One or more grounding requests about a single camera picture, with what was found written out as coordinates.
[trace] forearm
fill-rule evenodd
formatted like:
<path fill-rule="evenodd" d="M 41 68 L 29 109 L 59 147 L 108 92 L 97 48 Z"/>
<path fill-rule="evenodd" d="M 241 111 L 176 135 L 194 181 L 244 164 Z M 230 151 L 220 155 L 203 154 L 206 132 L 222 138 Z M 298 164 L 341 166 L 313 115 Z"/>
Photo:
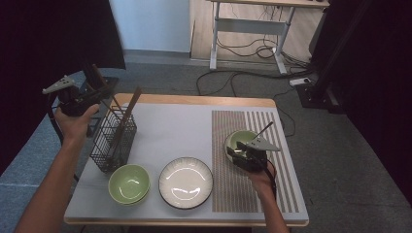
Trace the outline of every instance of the forearm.
<path fill-rule="evenodd" d="M 272 191 L 268 189 L 268 191 L 263 192 L 259 195 L 259 199 L 263 206 L 267 232 L 289 233 Z"/>
<path fill-rule="evenodd" d="M 65 142 L 21 217 L 16 232 L 58 232 L 83 144 Z"/>

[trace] metal wire basket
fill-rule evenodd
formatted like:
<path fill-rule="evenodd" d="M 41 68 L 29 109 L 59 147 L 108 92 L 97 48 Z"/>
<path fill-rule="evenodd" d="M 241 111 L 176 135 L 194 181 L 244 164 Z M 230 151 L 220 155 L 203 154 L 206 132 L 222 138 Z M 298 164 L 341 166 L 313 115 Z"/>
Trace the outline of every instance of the metal wire basket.
<path fill-rule="evenodd" d="M 114 172 L 127 163 L 137 127 L 126 109 L 112 108 L 94 138 L 90 157 L 103 173 Z"/>

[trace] white wall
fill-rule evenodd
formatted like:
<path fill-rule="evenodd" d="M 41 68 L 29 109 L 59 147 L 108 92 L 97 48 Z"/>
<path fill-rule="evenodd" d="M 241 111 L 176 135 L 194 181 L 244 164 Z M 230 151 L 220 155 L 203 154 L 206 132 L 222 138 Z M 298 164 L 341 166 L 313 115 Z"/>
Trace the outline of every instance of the white wall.
<path fill-rule="evenodd" d="M 124 50 L 190 51 L 189 0 L 110 0 Z"/>

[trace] green bowl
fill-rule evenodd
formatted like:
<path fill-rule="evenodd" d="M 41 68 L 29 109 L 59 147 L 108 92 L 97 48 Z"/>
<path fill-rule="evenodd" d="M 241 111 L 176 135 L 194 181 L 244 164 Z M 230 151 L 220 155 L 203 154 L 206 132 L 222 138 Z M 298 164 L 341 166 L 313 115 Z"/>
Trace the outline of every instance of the green bowl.
<path fill-rule="evenodd" d="M 109 179 L 109 193 L 123 205 L 142 200 L 151 186 L 148 172 L 141 166 L 127 164 L 119 167 Z"/>
<path fill-rule="evenodd" d="M 235 131 L 232 134 L 230 134 L 229 136 L 227 136 L 226 141 L 224 142 L 224 151 L 226 153 L 227 158 L 232 161 L 232 156 L 227 154 L 226 151 L 226 147 L 230 147 L 234 150 L 237 149 L 236 146 L 236 142 L 241 142 L 243 144 L 246 144 L 250 141 L 252 141 L 255 136 L 257 135 L 257 133 L 255 133 L 254 131 L 249 131 L 249 130 L 239 130 L 239 131 Z M 237 152 L 239 155 L 245 155 L 245 152 Z"/>

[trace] electrical outlet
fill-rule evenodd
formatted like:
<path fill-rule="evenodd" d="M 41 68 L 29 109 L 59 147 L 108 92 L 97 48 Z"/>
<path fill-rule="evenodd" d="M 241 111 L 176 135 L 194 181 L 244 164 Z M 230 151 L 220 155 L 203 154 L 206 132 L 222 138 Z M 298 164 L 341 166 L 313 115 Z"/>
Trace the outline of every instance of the electrical outlet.
<path fill-rule="evenodd" d="M 289 85 L 295 86 L 299 84 L 309 84 L 311 81 L 308 78 L 303 78 L 303 79 L 297 79 L 297 80 L 291 80 L 289 81 Z"/>

